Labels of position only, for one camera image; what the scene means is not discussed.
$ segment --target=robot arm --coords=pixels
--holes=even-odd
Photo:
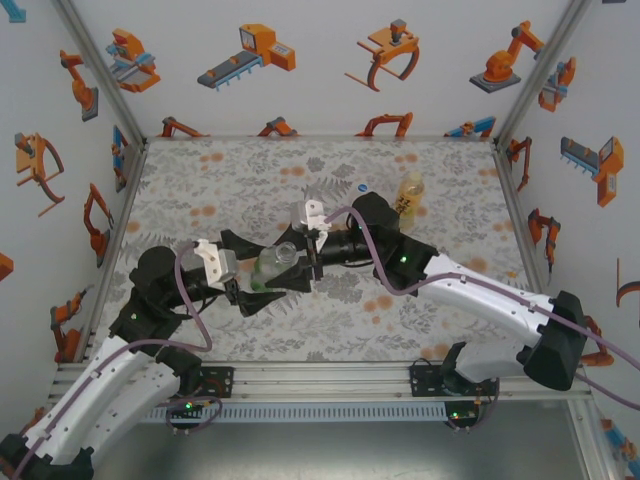
[[[347,220],[348,230],[331,232],[329,225],[335,214],[326,217],[320,202],[295,205],[292,225],[276,244],[291,242],[297,250],[306,251],[306,256],[266,282],[267,287],[310,291],[311,280],[320,280],[324,267],[371,259],[370,251],[375,250],[375,261],[382,264],[381,281],[392,293],[417,295],[414,290],[419,284],[431,298],[496,323],[512,334],[507,342],[453,346],[441,368],[443,381],[453,394],[466,394],[488,378],[522,372],[549,388],[570,388],[585,337],[551,320],[545,312],[552,305],[553,313],[583,326],[584,315],[576,297],[561,292],[552,299],[466,269],[434,247],[400,233],[398,214],[375,193],[359,197],[353,207],[350,212],[357,223]],[[202,300],[201,309],[206,308],[207,299],[225,296],[244,316],[250,316],[285,295],[241,291],[235,280],[237,260],[255,257],[264,247],[229,230],[221,232],[220,238],[213,243],[197,242],[194,251],[203,258],[204,268],[182,272],[186,295],[194,302]],[[168,339],[190,318],[171,310],[182,304],[173,277],[174,261],[175,255],[166,247],[154,247],[140,257],[130,275],[134,283],[131,298],[110,327],[110,338],[81,377],[26,437],[9,435],[0,442],[0,457],[6,464],[16,468],[26,462],[24,480],[90,479],[92,456],[101,458],[162,400],[191,394],[199,387],[201,361],[196,355],[174,347],[161,350],[158,341],[127,350],[141,339]],[[376,278],[380,273],[374,270]],[[104,363],[120,350],[127,351],[108,365]],[[142,377],[127,385],[145,368]],[[29,451],[33,456],[24,460]]]

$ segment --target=table surface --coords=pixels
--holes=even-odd
[[[528,289],[500,181],[486,142],[375,139],[187,140],[152,142],[111,279],[93,350],[126,303],[128,275],[155,245],[217,240],[231,229],[272,244],[294,201],[314,198],[325,212],[349,204],[359,184],[388,201],[404,174],[423,175],[426,193],[409,235],[501,282]],[[201,266],[189,255],[185,268]],[[253,263],[241,262],[249,290]],[[501,338],[497,327],[424,294],[393,297],[371,267],[325,269],[313,293],[289,292],[243,318],[221,298],[202,315],[214,340],[205,360],[389,361],[442,359],[472,338]],[[200,344],[194,322],[172,337]]]

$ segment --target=purple cable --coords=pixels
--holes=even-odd
[[[493,284],[491,284],[489,282],[485,282],[484,280],[480,280],[478,278],[470,277],[469,275],[462,275],[460,273],[453,273],[453,272],[451,272],[451,273],[440,273],[440,274],[437,274],[437,275],[432,275],[432,276],[427,277],[424,280],[421,280],[418,283],[415,283],[415,284],[411,285],[410,287],[407,287],[407,288],[405,288],[403,290],[396,290],[393,287],[393,285],[391,285],[391,283],[389,283],[389,279],[387,278],[387,275],[386,275],[386,273],[384,271],[384,266],[382,265],[382,261],[380,260],[380,256],[378,255],[378,251],[376,250],[375,242],[373,241],[373,238],[371,237],[371,233],[369,232],[369,229],[367,228],[367,224],[364,221],[364,219],[362,218],[362,215],[360,215],[360,212],[358,212],[353,207],[342,207],[342,208],[336,210],[334,213],[332,213],[328,217],[326,217],[325,222],[326,223],[331,223],[337,217],[339,217],[340,215],[343,215],[345,213],[351,214],[353,216],[353,218],[355,218],[355,220],[358,222],[358,225],[360,225],[360,227],[362,228],[362,233],[364,235],[365,242],[367,243],[367,248],[369,249],[369,253],[371,254],[371,260],[373,260],[373,263],[376,266],[376,270],[378,271],[378,276],[380,277],[380,282],[385,286],[385,288],[392,295],[406,295],[407,293],[411,293],[411,292],[419,289],[420,287],[423,287],[424,285],[428,285],[430,283],[437,282],[438,280],[444,280],[444,279],[447,279],[447,278],[459,280],[463,276],[465,276],[466,277],[466,281],[469,282],[469,283],[473,283],[475,285],[479,285],[479,286],[481,286],[483,288],[486,288],[488,290],[491,290],[493,292],[499,293],[500,295],[503,295],[503,296],[505,296],[507,298],[510,298],[511,300],[519,303],[520,305],[524,305],[527,308],[530,307],[530,303],[529,303],[528,300],[525,300],[524,298],[521,298],[519,295],[511,293],[510,291],[505,290],[504,288],[498,287],[497,285],[493,285]],[[555,320],[556,322],[564,325],[565,327],[568,327],[568,328],[580,333],[581,335],[584,335],[584,336],[592,339],[593,341],[595,341],[599,345],[604,345],[605,347],[607,347],[608,349],[610,349],[614,353],[617,353],[625,361],[627,361],[629,364],[631,364],[631,366],[633,366],[636,370],[640,371],[640,361],[635,359],[634,357],[632,357],[629,353],[624,351],[622,348],[620,348],[617,345],[611,343],[609,340],[605,340],[604,338],[602,338],[599,335],[596,335],[592,331],[587,330],[586,328],[583,328],[580,325],[576,325],[575,323],[570,322],[566,318],[563,318],[560,315],[558,315],[556,313],[553,313],[553,312],[551,312],[551,311],[549,311],[549,310],[547,310],[545,308],[542,308],[542,307],[540,307],[538,305],[533,306],[533,311],[541,313],[542,315],[545,315],[546,317],[549,317],[550,319]],[[622,405],[625,405],[625,406],[627,406],[627,407],[629,407],[629,408],[631,408],[633,410],[639,410],[640,411],[640,404],[633,403],[633,402],[631,402],[629,400],[626,400],[626,399],[616,395],[615,393],[607,390],[606,388],[604,388],[603,386],[601,386],[598,383],[594,382],[593,380],[587,380],[586,377],[584,377],[583,375],[581,375],[579,373],[576,373],[575,377],[578,378],[579,380],[585,381],[588,385],[590,385],[593,388],[595,388],[596,390],[599,390],[600,392],[604,393],[605,395],[607,395],[611,399],[615,400],[616,402],[619,402]]]
[[[123,353],[128,352],[129,350],[133,350],[134,348],[144,347],[146,345],[161,345],[165,347],[184,348],[185,350],[196,351],[196,352],[211,351],[211,349],[213,348],[213,340],[211,339],[211,336],[207,331],[207,327],[205,326],[204,322],[200,318],[200,315],[198,315],[198,310],[193,305],[193,302],[191,301],[191,299],[189,298],[189,295],[187,294],[187,289],[184,286],[184,281],[182,280],[182,273],[180,271],[180,267],[182,265],[182,258],[190,249],[194,248],[194,245],[195,245],[195,242],[189,242],[188,244],[178,249],[173,271],[176,277],[176,285],[178,286],[178,291],[180,292],[182,301],[184,302],[185,306],[187,307],[187,310],[193,317],[193,320],[196,322],[198,329],[202,333],[202,336],[204,337],[204,341],[205,341],[205,346],[203,347],[200,345],[190,345],[188,343],[175,342],[173,340],[155,340],[155,339],[136,340],[135,342],[131,342],[125,345],[124,347],[119,348],[118,350],[113,352],[111,355],[109,355],[105,360],[103,360],[103,362],[100,365],[98,365],[94,370],[96,373],[98,373],[98,376],[100,376],[100,374],[104,371],[105,368],[109,366],[111,362],[113,362],[116,358],[118,358]],[[67,400],[67,402],[60,408],[60,410],[55,415],[55,417],[53,417],[51,422],[49,422],[49,425],[45,427],[44,429],[45,433],[49,434],[53,431],[54,428],[56,428],[56,425],[60,421],[60,419],[69,411],[69,409],[73,406],[73,404],[78,400],[80,395],[82,395],[82,392],[84,392],[87,389],[87,387],[92,381],[93,381],[93,377],[89,376],[84,380],[84,382],[80,384],[78,389],[75,392],[73,392],[69,400]],[[20,475],[22,475],[22,472],[24,471],[25,467],[29,463],[29,460],[31,460],[31,458],[35,455],[36,451],[38,450],[38,448],[40,448],[43,442],[44,442],[43,438],[39,438],[38,440],[36,440],[33,446],[25,454],[24,458],[18,465],[18,468],[16,468],[15,473],[11,477],[11,480],[20,479]]]
[[[451,428],[453,428],[454,433],[458,433],[460,430],[465,430],[467,433],[471,433],[472,431],[474,431],[477,428],[479,428],[482,425],[484,425],[487,422],[487,420],[489,420],[489,417],[491,417],[491,415],[493,414],[493,411],[496,409],[496,405],[498,404],[498,397],[499,396],[500,396],[500,379],[497,378],[496,379],[496,394],[494,395],[493,400],[491,400],[491,398],[489,398],[489,400],[491,400],[491,403],[489,404],[489,407],[487,408],[487,413],[485,413],[482,417],[480,417],[480,420],[478,420],[478,422],[475,425],[472,425],[470,427],[460,428],[455,423],[453,423],[450,418],[447,419],[447,423],[449,424],[449,426]]]
[[[206,419],[204,422],[200,423],[200,425],[198,425],[197,427],[189,428],[189,429],[186,429],[186,430],[178,430],[171,423],[171,412],[173,410],[176,410],[175,408],[171,408],[171,407],[183,406],[184,404],[191,403],[191,402],[207,402],[207,401],[208,402],[216,402],[218,404],[218,409],[215,411],[215,413],[213,415],[211,415],[211,417]],[[213,423],[213,421],[216,418],[218,418],[220,416],[220,414],[222,413],[222,401],[218,397],[213,397],[213,396],[180,398],[178,400],[173,400],[171,402],[161,403],[158,406],[159,407],[167,407],[167,414],[165,416],[165,423],[167,424],[167,426],[169,428],[171,428],[173,430],[175,435],[177,435],[178,432],[182,432],[183,435],[190,435],[191,433],[196,433],[196,432],[199,432],[200,430],[204,430],[209,425],[211,425]]]

